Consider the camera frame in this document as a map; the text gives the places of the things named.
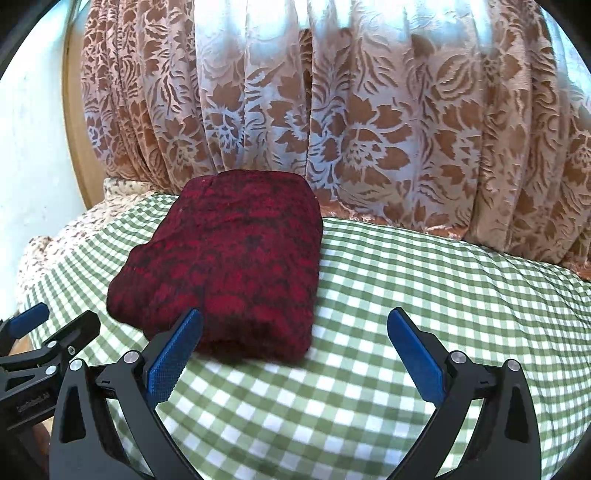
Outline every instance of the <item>blue gripper pad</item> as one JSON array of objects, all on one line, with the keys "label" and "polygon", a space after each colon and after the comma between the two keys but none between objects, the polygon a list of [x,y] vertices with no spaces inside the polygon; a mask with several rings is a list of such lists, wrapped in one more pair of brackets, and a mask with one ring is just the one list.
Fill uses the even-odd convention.
[{"label": "blue gripper pad", "polygon": [[397,310],[388,315],[388,337],[413,379],[421,398],[439,407],[445,399],[443,373]]},{"label": "blue gripper pad", "polygon": [[44,303],[38,303],[9,321],[8,334],[11,338],[17,340],[45,323],[48,318],[49,308]]},{"label": "blue gripper pad", "polygon": [[168,400],[202,333],[203,318],[198,310],[193,309],[173,332],[148,371],[146,401],[151,408]]}]

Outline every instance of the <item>black plastic bracket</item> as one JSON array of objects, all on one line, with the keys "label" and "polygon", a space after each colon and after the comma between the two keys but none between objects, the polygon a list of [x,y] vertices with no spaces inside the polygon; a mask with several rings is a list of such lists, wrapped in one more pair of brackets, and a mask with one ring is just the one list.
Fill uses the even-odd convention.
[{"label": "black plastic bracket", "polygon": [[[55,480],[202,480],[154,410],[166,400],[201,337],[197,310],[181,315],[142,352],[114,364],[70,364],[57,400],[50,445]],[[117,399],[152,475],[135,470],[121,445],[106,399]]]},{"label": "black plastic bracket", "polygon": [[[392,311],[389,322],[405,322],[412,335],[402,334],[391,340],[395,348],[416,342],[424,347],[423,353],[441,369],[444,378],[444,400],[435,410],[419,438],[406,454],[388,480],[540,480],[541,452],[538,423],[535,418],[527,380],[519,362],[507,360],[502,367],[473,363],[463,352],[446,352],[441,343],[430,333],[420,331],[403,309]],[[388,325],[389,333],[396,330]],[[401,350],[402,361],[407,366],[417,386],[423,391],[430,372],[419,350]],[[413,367],[414,363],[423,366]],[[484,398],[478,422],[459,466],[440,476],[472,400]]]}]

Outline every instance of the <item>red and black knit fabric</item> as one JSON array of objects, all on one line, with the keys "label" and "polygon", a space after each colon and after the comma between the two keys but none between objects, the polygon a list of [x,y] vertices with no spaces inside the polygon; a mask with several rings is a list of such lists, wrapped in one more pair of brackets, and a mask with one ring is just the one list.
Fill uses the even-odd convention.
[{"label": "red and black knit fabric", "polygon": [[107,311],[151,339],[187,308],[196,351],[293,363],[311,343],[322,217],[299,175],[231,170],[190,180],[112,280]]}]

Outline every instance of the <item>brown and white curtain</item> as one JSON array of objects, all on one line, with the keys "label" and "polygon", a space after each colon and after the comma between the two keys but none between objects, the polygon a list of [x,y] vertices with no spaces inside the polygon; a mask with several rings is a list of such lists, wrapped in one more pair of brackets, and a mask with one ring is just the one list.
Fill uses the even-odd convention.
[{"label": "brown and white curtain", "polygon": [[591,75],[534,0],[92,0],[82,84],[112,177],[292,171],[591,278]]}]

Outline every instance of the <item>bed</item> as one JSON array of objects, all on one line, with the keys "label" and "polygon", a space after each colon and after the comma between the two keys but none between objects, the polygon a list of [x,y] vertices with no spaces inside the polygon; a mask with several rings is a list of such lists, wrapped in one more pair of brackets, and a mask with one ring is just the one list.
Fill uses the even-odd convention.
[{"label": "bed", "polygon": [[[146,345],[140,331],[105,310],[110,280],[176,199],[143,195],[100,228],[86,229],[30,277],[24,307],[44,301],[51,310],[50,320],[31,334],[34,347],[87,309],[99,315],[102,328],[79,358],[113,362]],[[107,195],[99,209],[113,201]],[[389,344],[387,314],[402,306],[448,350],[462,349],[476,362],[500,365],[513,357],[523,364],[548,479],[591,422],[589,297],[588,283],[555,265],[325,218],[313,344],[302,365],[230,367],[193,355],[157,411],[204,478],[383,478],[434,408],[421,400]],[[479,407],[470,408],[444,470],[459,462]],[[147,468],[117,403],[111,409],[125,449]]]}]

